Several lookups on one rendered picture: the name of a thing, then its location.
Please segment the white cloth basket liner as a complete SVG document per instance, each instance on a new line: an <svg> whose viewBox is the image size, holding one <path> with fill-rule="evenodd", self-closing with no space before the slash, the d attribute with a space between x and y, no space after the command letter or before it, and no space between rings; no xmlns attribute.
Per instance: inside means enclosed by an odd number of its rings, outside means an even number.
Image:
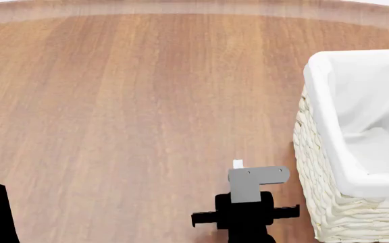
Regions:
<svg viewBox="0 0 389 243"><path fill-rule="evenodd" d="M339 191L389 198L389 49L318 52L303 75Z"/></svg>

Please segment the cream wicker basket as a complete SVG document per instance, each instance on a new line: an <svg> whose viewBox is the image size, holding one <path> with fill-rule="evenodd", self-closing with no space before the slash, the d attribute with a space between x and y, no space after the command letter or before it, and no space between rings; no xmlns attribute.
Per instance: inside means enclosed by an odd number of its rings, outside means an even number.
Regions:
<svg viewBox="0 0 389 243"><path fill-rule="evenodd" d="M355 198L339 192L307 92L302 92L299 101L293 145L315 239L389 243L389 198Z"/></svg>

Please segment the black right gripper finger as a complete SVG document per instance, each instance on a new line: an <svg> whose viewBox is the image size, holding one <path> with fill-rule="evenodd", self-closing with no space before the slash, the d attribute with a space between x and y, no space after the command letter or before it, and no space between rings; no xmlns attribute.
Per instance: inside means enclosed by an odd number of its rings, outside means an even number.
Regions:
<svg viewBox="0 0 389 243"><path fill-rule="evenodd" d="M198 212L191 215L191 223L193 227L196 227L196 224L204 223L215 223L216 222L216 212Z"/></svg>
<svg viewBox="0 0 389 243"><path fill-rule="evenodd" d="M293 207L274 208L274 219L287 219L300 217L300 205Z"/></svg>

